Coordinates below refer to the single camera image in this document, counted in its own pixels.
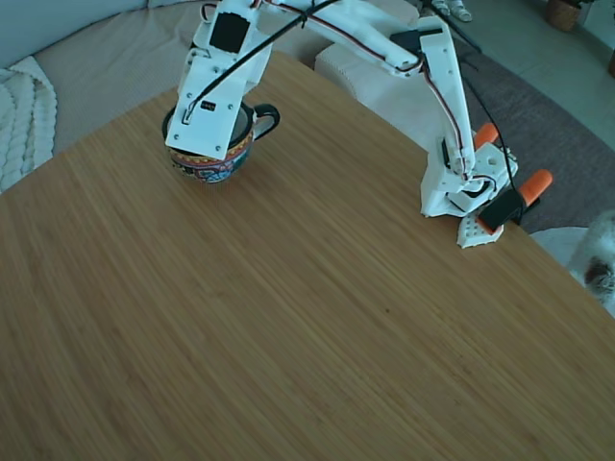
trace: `white knit blanket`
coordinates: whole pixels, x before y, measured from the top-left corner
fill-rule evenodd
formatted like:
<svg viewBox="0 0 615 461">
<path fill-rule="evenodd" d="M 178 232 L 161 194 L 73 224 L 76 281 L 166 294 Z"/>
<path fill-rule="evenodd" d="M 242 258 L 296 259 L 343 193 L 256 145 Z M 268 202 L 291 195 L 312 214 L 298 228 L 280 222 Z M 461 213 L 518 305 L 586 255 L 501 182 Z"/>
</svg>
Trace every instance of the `white knit blanket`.
<svg viewBox="0 0 615 461">
<path fill-rule="evenodd" d="M 57 105 L 34 58 L 0 69 L 0 193 L 51 158 Z"/>
</svg>

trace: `wooden table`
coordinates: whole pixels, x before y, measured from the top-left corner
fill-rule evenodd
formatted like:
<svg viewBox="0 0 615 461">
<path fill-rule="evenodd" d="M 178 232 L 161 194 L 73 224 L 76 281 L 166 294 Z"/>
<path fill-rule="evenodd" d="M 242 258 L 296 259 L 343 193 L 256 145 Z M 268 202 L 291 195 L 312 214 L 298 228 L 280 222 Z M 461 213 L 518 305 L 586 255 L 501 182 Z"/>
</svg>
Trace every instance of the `wooden table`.
<svg viewBox="0 0 615 461">
<path fill-rule="evenodd" d="M 289 59 L 220 186 L 174 97 L 0 197 L 0 459 L 615 459 L 615 323 L 522 230 L 460 250 L 425 154 Z"/>
</svg>

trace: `couch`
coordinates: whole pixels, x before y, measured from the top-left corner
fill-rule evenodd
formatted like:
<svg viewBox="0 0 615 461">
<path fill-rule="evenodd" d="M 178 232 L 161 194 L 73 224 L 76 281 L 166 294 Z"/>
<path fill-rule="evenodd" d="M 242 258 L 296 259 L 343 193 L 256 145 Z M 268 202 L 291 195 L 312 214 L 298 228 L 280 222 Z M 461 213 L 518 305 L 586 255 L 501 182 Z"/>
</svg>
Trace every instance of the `couch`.
<svg viewBox="0 0 615 461">
<path fill-rule="evenodd" d="M 404 0 L 370 0 L 418 17 Z M 19 0 L 0 6 L 0 68 L 35 55 L 56 89 L 54 154 L 113 118 L 178 84 L 203 2 L 182 0 Z M 287 19 L 266 17 L 275 31 Z M 330 43 L 296 29 L 275 44 L 306 65 Z"/>
</svg>

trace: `red wire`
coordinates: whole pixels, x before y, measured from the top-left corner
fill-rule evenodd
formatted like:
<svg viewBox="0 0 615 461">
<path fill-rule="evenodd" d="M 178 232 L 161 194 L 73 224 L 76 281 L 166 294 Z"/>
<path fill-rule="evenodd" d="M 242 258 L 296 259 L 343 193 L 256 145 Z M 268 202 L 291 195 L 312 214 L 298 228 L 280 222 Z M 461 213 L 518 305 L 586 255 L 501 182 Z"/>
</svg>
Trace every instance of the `red wire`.
<svg viewBox="0 0 615 461">
<path fill-rule="evenodd" d="M 435 93 L 435 96 L 438 98 L 438 101 L 440 101 L 440 104 L 442 105 L 447 115 L 451 119 L 451 122 L 453 123 L 453 128 L 455 130 L 455 137 L 457 141 L 457 147 L 459 148 L 459 150 L 463 149 L 463 139 L 461 138 L 461 129 L 459 128 L 459 125 L 457 124 L 457 121 L 455 120 L 453 111 L 451 110 L 449 105 L 446 103 L 446 101 L 444 100 L 444 96 L 442 96 L 442 93 L 440 93 L 440 90 L 438 89 L 438 87 L 435 85 L 435 83 L 431 79 L 430 70 L 427 66 L 425 66 L 423 73 L 425 74 L 425 81 L 430 86 L 430 88 L 433 90 L 433 92 Z M 468 174 L 466 172 L 467 165 L 466 165 L 464 156 L 461 156 L 461 164 L 463 167 L 463 179 L 465 181 L 468 181 Z"/>
<path fill-rule="evenodd" d="M 268 3 L 274 7 L 278 7 L 278 8 L 282 8 L 283 10 L 287 10 L 290 12 L 296 12 L 298 14 L 302 14 L 304 11 L 303 10 L 299 10 L 297 8 L 294 7 L 290 7 L 288 5 L 285 5 L 284 3 L 282 4 L 275 4 L 272 3 L 271 0 L 264 0 L 265 3 Z M 361 43 L 357 38 L 355 38 L 354 36 L 351 36 L 350 34 L 348 34 L 346 31 L 343 31 L 342 29 L 338 28 L 337 26 L 332 25 L 331 23 L 320 19 L 319 17 L 316 17 L 314 15 L 309 17 L 310 20 L 313 20 L 315 22 L 318 22 L 319 24 L 322 24 L 326 27 L 329 27 L 330 29 L 333 29 L 334 31 L 336 31 L 338 34 L 340 34 L 341 36 L 344 36 L 346 38 L 348 38 L 354 45 L 356 45 L 358 48 L 360 48 L 361 50 L 365 51 L 366 53 L 372 55 L 375 58 L 378 58 L 381 61 L 386 61 L 385 57 L 383 55 L 381 55 L 380 53 L 377 53 L 376 51 L 372 50 L 371 48 L 369 48 L 368 46 L 366 46 L 365 44 Z M 416 62 L 415 64 L 411 65 L 408 69 L 402 69 L 400 67 L 395 67 L 396 70 L 400 71 L 400 72 L 409 72 L 412 69 L 415 69 L 419 66 L 423 65 L 423 59 L 419 59 L 418 62 Z"/>
</svg>

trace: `cat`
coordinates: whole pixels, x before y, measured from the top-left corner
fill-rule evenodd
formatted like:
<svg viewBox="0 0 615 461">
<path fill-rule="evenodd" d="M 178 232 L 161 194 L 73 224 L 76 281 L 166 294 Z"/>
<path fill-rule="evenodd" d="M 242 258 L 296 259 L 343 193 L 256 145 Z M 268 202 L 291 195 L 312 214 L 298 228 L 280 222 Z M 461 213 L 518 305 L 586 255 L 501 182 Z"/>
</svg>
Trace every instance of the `cat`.
<svg viewBox="0 0 615 461">
<path fill-rule="evenodd" d="M 615 317 L 615 210 L 604 212 L 592 223 L 568 270 Z"/>
</svg>

